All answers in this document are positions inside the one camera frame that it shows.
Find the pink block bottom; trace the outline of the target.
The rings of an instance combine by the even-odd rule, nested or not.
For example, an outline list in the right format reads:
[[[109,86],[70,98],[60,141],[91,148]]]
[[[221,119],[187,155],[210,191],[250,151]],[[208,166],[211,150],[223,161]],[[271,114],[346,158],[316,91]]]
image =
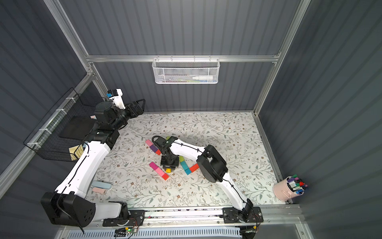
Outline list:
[[[156,168],[155,171],[158,173],[158,175],[160,175],[161,177],[163,177],[165,175],[165,172],[161,169],[161,168]]]

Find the teal rectangular block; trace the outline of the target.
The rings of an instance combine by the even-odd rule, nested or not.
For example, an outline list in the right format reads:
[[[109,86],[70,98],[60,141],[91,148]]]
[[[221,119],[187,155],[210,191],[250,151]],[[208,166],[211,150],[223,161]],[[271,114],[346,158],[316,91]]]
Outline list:
[[[188,170],[189,169],[189,167],[187,166],[187,164],[184,161],[180,162],[180,164],[181,164],[181,166],[182,166],[182,168],[184,170]]]

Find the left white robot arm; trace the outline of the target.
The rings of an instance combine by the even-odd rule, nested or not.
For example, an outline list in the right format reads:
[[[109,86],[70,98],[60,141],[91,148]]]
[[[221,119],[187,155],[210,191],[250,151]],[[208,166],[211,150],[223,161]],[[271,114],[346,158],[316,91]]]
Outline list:
[[[54,225],[83,229],[96,221],[130,221],[126,203],[86,200],[96,171],[114,147],[119,130],[127,126],[129,119],[142,115],[145,109],[145,99],[125,104],[121,89],[108,90],[106,96],[108,101],[95,107],[95,123],[80,144],[81,157],[54,192],[46,192],[41,198],[41,205]]]

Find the purple block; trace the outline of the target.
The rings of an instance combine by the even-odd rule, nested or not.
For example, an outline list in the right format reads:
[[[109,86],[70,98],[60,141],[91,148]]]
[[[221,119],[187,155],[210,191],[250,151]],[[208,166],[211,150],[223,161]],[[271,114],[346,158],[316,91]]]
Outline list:
[[[153,151],[153,152],[157,152],[158,151],[158,148],[155,146],[155,145],[151,145],[149,146],[150,149]]]

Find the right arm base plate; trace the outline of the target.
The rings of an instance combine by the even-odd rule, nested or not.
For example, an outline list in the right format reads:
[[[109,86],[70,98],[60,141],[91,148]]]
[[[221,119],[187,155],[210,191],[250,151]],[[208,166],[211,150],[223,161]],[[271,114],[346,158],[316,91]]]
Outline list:
[[[260,207],[253,207],[247,211],[238,210],[233,207],[223,208],[222,215],[219,216],[226,224],[234,223],[262,223],[264,221]]]

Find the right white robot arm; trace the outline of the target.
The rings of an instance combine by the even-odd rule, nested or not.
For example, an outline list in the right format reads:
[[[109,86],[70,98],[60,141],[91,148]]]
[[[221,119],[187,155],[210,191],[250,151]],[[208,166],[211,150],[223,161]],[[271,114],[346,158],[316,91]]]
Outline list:
[[[231,178],[227,163],[212,145],[206,147],[188,144],[175,136],[163,138],[159,135],[152,137],[151,142],[161,152],[163,169],[175,169],[179,166],[181,157],[196,162],[205,179],[217,183],[230,199],[234,209],[238,210],[243,219],[255,216],[254,206]]]

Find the pink block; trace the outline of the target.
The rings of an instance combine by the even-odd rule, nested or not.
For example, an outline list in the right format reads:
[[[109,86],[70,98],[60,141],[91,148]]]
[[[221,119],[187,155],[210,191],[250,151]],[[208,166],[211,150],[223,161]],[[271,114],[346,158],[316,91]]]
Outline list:
[[[148,139],[148,140],[146,140],[145,142],[146,142],[146,144],[147,144],[149,147],[153,145],[152,141],[151,141],[151,140],[149,140],[149,139]]]
[[[158,175],[160,175],[161,177],[163,177],[165,175],[165,172],[161,169],[161,168],[156,168],[155,171],[158,173]]]

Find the red block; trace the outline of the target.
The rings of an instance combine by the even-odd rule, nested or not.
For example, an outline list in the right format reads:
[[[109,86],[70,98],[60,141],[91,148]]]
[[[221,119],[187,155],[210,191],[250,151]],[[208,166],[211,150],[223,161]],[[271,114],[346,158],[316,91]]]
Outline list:
[[[195,172],[197,169],[199,169],[199,165],[198,164],[195,164],[192,167],[190,167],[190,171],[191,172]]]

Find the magenta block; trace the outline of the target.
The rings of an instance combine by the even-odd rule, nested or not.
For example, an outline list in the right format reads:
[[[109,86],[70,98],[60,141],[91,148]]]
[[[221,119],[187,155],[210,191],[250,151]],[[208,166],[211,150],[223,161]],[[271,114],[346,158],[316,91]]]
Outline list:
[[[154,162],[151,162],[149,164],[149,166],[153,169],[153,170],[157,170],[158,166],[154,163]]]

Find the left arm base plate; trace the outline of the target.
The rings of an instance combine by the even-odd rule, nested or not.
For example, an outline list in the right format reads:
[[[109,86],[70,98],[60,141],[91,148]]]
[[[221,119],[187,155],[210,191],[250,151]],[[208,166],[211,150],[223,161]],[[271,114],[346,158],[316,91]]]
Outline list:
[[[145,219],[144,210],[130,210],[128,216],[119,216],[114,219],[105,219],[103,227],[133,227],[141,226]]]

